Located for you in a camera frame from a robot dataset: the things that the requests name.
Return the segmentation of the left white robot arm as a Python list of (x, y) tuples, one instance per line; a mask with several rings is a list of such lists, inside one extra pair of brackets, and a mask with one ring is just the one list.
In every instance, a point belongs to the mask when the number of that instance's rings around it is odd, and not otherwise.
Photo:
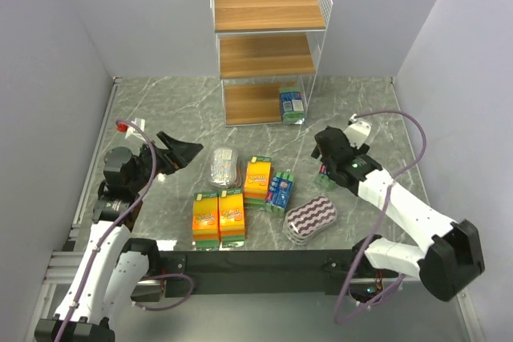
[(135, 238), (132, 229), (153, 179), (185, 168), (203, 149), (160, 131), (163, 147), (145, 139), (135, 155), (115, 147), (104, 158), (87, 247), (61, 304), (38, 321), (37, 341), (113, 341), (115, 322), (143, 279), (165, 279), (153, 239)]

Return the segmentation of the blue green sponge pack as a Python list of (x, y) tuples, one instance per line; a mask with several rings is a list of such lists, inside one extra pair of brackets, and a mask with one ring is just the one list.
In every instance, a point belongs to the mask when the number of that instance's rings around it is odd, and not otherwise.
[(281, 121), (285, 125), (301, 125), (305, 121), (305, 104), (298, 86), (282, 84), (279, 89)]
[(294, 176), (290, 170), (278, 171), (271, 178), (265, 196), (265, 210), (273, 214), (284, 214), (293, 189)]

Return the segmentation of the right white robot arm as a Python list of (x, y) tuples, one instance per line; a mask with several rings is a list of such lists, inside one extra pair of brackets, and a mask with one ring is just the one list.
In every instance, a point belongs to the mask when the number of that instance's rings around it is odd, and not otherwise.
[(435, 298), (447, 302), (485, 271), (478, 228), (437, 212), (406, 190), (370, 157), (366, 134), (355, 125), (326, 127), (314, 136), (312, 157), (320, 159), (339, 187), (382, 210), (414, 242), (395, 243), (372, 231), (356, 246), (348, 278), (360, 266), (414, 277)]

